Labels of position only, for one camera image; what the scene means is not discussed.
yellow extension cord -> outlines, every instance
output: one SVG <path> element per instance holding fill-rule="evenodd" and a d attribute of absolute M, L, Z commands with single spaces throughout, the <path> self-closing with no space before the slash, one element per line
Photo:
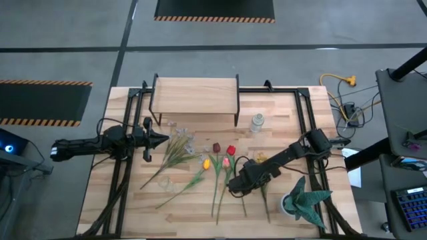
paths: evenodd
<path fill-rule="evenodd" d="M 350 86 L 352 86 L 352 87 L 354 87 L 354 86 L 356 86 L 356 76 L 351 76 L 351 77 L 340 77 L 340 76 L 338 76 L 338 75 L 335 75 L 335 74 L 330 74 L 330 73 L 325 73 L 325 74 L 323 74 L 322 76 L 320 76 L 320 78 L 319 78 L 319 84 L 321 85 L 321 86 L 324 86 L 323 85 L 323 78 L 324 77 L 335 77 L 335 78 L 337 78 L 337 79 L 339 79 L 340 81 L 345 81 L 346 83 L 348 83 Z M 336 104 L 338 105 L 338 108 L 340 109 L 340 111 L 341 111 L 341 114 L 342 114 L 342 117 L 347 121 L 347 122 L 349 122 L 349 121 L 355 121 L 355 120 L 357 120 L 358 118 L 359 118 L 359 116 L 365 111 L 365 110 L 367 110 L 367 109 L 369 109 L 371 106 L 374 106 L 374 105 L 377 105 L 377 104 L 379 104 L 379 103 L 381 103 L 381 100 L 378 100 L 378 101 L 376 101 L 375 103 L 373 103 L 373 104 L 371 104 L 371 105 L 369 105 L 369 106 L 367 106 L 367 107 L 364 107 L 364 108 L 362 108 L 362 112 L 361 113 L 359 113 L 359 114 L 357 114 L 357 116 L 355 117 L 355 118 L 353 118 L 353 119 L 348 119 L 348 117 L 346 116 L 346 114 L 344 113 L 344 110 L 342 109 L 342 105 L 340 104 L 340 102 L 338 102 L 338 100 L 337 100 L 337 98 L 332 94 L 332 93 L 330 93 L 329 91 L 328 91 L 328 95 L 336 102 Z"/>

potted plant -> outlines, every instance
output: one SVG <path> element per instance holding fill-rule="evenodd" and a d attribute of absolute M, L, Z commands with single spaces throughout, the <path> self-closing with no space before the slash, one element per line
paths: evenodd
<path fill-rule="evenodd" d="M 295 216 L 295 220 L 303 217 L 309 223 L 326 228 L 319 215 L 313 210 L 313 205 L 327 199 L 331 191 L 304 192 L 306 178 L 298 180 L 290 193 L 285 194 L 280 200 L 280 209 L 283 213 Z"/>

white paper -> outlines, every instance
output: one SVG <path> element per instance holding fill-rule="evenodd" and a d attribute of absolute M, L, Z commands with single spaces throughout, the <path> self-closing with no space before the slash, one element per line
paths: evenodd
<path fill-rule="evenodd" d="M 344 148 L 342 149 L 342 155 L 345 157 L 349 157 L 353 154 L 358 153 L 359 151 Z M 353 187 L 362 187 L 362 176 L 360 174 L 360 167 L 355 170 L 351 170 L 348 172 L 348 179 L 350 180 L 350 185 Z"/>

power strip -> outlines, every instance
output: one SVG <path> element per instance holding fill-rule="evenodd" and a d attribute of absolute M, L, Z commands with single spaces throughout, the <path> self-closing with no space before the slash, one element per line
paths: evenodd
<path fill-rule="evenodd" d="M 348 122 L 349 127 L 359 127 L 359 118 L 357 117 L 357 114 L 355 114 L 356 108 L 354 107 L 354 104 L 348 103 L 344 105 L 344 113 L 346 114 L 347 118 L 351 118 L 352 120 Z"/>

wooden table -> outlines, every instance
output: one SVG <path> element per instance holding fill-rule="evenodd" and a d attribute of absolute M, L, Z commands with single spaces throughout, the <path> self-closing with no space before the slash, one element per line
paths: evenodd
<path fill-rule="evenodd" d="M 317 126 L 325 134 L 333 138 L 336 136 L 334 118 L 330 109 L 325 87 L 309 87 L 312 106 Z M 114 87 L 111 90 L 105 117 L 122 120 L 125 111 L 128 87 Z M 143 117 L 149 117 L 149 95 L 143 98 Z M 265 123 L 260 133 L 251 133 L 250 121 L 253 115 L 262 113 Z M 169 135 L 175 128 L 188 128 L 195 135 L 195 148 L 198 153 L 203 152 L 204 146 L 211 148 L 213 143 L 220 143 L 221 154 L 225 153 L 228 145 L 237 147 L 236 156 L 253 157 L 259 152 L 272 156 L 287 148 L 300 136 L 299 120 L 296 114 L 294 96 L 289 93 L 241 93 L 240 119 L 238 126 L 233 127 L 231 115 L 164 115 L 164 122 L 160 127 L 153 128 L 158 133 Z M 106 121 L 103 129 L 115 123 Z M 216 216 L 211 217 L 211 204 L 214 192 L 215 173 L 211 168 L 204 174 L 205 180 L 183 195 L 175 198 L 160 209 L 156 206 L 169 199 L 173 193 L 167 193 L 159 186 L 158 179 L 168 176 L 175 190 L 183 189 L 193 175 L 199 171 L 201 165 L 198 160 L 177 165 L 173 169 L 164 171 L 145 188 L 139 188 L 159 169 L 166 144 L 160 145 L 151 152 L 153 161 L 146 163 L 142 159 L 143 149 L 136 151 L 129 193 L 127 196 L 126 211 L 123 222 L 122 237 L 154 238 L 154 237 L 181 237 L 181 238 L 260 238 L 260 237 L 318 237 L 318 229 L 302 218 L 295 221 L 292 217 L 283 215 L 278 210 L 278 202 L 284 193 L 292 190 L 296 181 L 302 176 L 300 173 L 281 169 L 282 174 L 273 179 L 268 187 L 268 209 L 271 223 L 268 223 L 264 202 L 257 189 L 244 198 L 248 216 L 244 217 L 240 199 L 232 197 L 228 192 L 224 196 L 221 206 L 220 222 L 216 225 Z M 97 155 L 94 163 L 106 157 Z M 107 203 L 109 185 L 113 173 L 113 161 L 99 164 L 92 172 L 87 186 L 87 193 L 77 228 L 77 233 L 84 232 L 98 217 Z M 297 159 L 288 166 L 307 171 L 306 160 Z M 341 157 L 331 157 L 328 167 L 345 166 Z M 361 232 L 356 205 L 347 172 L 344 169 L 333 169 L 327 172 L 332 201 L 348 223 Z M 224 172 L 220 176 L 218 192 L 223 188 Z M 310 190 L 307 179 L 306 191 Z M 322 204 L 324 222 L 329 225 L 326 208 Z M 115 226 L 115 215 L 111 222 L 111 229 Z"/>

